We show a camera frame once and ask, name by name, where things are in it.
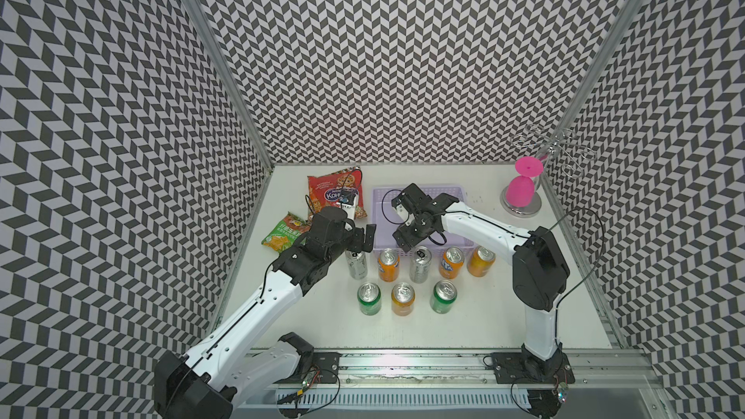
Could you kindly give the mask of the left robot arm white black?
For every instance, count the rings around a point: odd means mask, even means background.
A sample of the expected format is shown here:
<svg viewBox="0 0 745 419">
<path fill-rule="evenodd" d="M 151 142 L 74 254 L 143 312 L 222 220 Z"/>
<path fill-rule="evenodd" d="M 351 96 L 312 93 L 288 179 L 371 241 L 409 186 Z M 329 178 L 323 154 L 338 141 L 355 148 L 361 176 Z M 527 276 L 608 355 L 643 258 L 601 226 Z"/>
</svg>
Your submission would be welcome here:
<svg viewBox="0 0 745 419">
<path fill-rule="evenodd" d="M 154 369 L 154 406 L 163 418 L 227 418 L 269 385 L 312 371 L 314 348 L 295 333 L 252 356 L 275 321 L 328 274 L 346 251 L 370 252 L 376 225 L 356 227 L 342 209 L 326 207 L 308 232 L 283 250 L 261 285 L 203 341 L 182 355 L 165 352 Z"/>
</svg>

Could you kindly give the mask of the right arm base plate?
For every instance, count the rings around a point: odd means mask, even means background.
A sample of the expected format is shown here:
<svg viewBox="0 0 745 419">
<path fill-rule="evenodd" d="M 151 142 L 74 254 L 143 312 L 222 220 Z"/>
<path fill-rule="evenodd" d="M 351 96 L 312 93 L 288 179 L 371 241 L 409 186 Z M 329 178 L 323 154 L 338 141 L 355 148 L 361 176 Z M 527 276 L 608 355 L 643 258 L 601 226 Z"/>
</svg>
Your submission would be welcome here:
<svg viewBox="0 0 745 419">
<path fill-rule="evenodd" d="M 562 350 L 548 360 L 541 360 L 528 351 L 492 352 L 489 357 L 498 384 L 557 386 L 576 383 L 570 360 Z"/>
</svg>

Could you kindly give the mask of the green soda can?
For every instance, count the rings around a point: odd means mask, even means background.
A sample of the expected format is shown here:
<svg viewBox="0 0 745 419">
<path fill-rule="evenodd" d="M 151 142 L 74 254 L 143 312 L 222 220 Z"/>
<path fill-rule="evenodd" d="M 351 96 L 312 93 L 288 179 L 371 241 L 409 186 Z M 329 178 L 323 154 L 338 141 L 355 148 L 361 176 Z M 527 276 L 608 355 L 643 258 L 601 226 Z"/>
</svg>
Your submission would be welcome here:
<svg viewBox="0 0 745 419">
<path fill-rule="evenodd" d="M 367 316 L 376 315 L 381 309 L 381 291 L 374 282 L 365 282 L 357 291 L 360 312 Z"/>
</svg>

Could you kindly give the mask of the orange Fanta can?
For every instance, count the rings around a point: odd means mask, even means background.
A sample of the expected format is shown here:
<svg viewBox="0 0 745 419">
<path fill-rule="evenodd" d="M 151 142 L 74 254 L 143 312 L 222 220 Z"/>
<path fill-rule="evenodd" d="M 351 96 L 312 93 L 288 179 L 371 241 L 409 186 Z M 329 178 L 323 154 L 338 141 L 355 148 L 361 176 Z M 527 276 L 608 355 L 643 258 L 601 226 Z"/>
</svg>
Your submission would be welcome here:
<svg viewBox="0 0 745 419">
<path fill-rule="evenodd" d="M 440 275 L 444 279 L 456 279 L 465 263 L 465 254 L 458 246 L 446 248 L 440 259 Z"/>
</svg>

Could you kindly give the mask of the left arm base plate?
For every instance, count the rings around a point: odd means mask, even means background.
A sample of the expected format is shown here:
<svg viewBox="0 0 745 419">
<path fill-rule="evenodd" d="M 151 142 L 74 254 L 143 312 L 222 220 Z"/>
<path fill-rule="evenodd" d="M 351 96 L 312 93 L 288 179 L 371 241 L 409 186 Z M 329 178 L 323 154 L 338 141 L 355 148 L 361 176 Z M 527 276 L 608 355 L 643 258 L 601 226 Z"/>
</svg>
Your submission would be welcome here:
<svg viewBox="0 0 745 419">
<path fill-rule="evenodd" d="M 303 355 L 291 376 L 279 381 L 279 384 L 300 384 L 310 372 L 318 372 L 315 383 L 336 384 L 340 361 L 341 353 L 336 351 L 316 351 L 312 355 Z"/>
</svg>

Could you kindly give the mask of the white Monster can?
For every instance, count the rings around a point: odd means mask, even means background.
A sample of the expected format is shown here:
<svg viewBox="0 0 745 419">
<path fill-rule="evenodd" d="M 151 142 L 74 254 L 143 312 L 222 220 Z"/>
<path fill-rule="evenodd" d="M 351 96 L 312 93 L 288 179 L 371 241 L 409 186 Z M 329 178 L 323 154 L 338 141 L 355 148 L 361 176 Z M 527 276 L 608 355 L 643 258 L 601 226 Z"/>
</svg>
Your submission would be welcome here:
<svg viewBox="0 0 745 419">
<path fill-rule="evenodd" d="M 424 283 L 429 276 L 432 263 L 432 252 L 426 246 L 419 246 L 411 250 L 411 266 L 409 277 L 414 283 Z"/>
<path fill-rule="evenodd" d="M 367 254 L 365 252 L 345 252 L 349 275 L 355 280 L 366 279 L 368 275 Z"/>
</svg>

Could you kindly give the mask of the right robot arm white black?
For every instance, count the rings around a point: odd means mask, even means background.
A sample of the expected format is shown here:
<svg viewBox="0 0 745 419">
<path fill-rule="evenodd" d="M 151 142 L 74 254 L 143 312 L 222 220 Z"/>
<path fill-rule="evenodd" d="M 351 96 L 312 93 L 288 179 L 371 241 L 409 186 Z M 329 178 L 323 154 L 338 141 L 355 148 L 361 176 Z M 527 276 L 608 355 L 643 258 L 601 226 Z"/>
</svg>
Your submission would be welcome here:
<svg viewBox="0 0 745 419">
<path fill-rule="evenodd" d="M 528 230 L 480 213 L 458 198 L 433 198 L 410 184 L 391 200 L 402 222 L 393 238 L 405 251 L 434 234 L 464 237 L 510 263 L 512 289 L 524 305 L 526 335 L 521 345 L 521 376 L 547 382 L 566 362 L 558 339 L 557 298 L 567 290 L 570 268 L 551 230 Z"/>
</svg>

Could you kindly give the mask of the lavender plastic basket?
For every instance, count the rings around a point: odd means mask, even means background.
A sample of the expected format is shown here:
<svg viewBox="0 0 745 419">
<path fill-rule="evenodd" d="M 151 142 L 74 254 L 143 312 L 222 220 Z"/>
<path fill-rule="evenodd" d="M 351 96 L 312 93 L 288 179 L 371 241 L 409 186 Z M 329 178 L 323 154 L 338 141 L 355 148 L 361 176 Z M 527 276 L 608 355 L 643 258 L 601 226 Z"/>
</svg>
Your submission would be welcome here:
<svg viewBox="0 0 745 419">
<path fill-rule="evenodd" d="M 456 197 L 459 201 L 465 201 L 463 188 L 455 184 L 420 184 L 422 191 L 436 198 L 441 193 L 447 193 Z M 398 227 L 398 223 L 403 219 L 397 215 L 395 209 L 391 206 L 391 200 L 397 196 L 405 186 L 380 186 L 372 190 L 372 205 L 369 209 L 370 220 L 376 225 L 376 236 L 374 237 L 374 251 L 379 252 L 386 248 L 398 248 L 393 233 Z M 432 251 L 444 252 L 450 246 L 458 246 L 465 252 L 471 252 L 476 248 L 476 244 L 464 237 L 445 232 L 442 236 L 435 235 L 436 242 L 425 239 L 421 246 L 426 246 Z"/>
</svg>

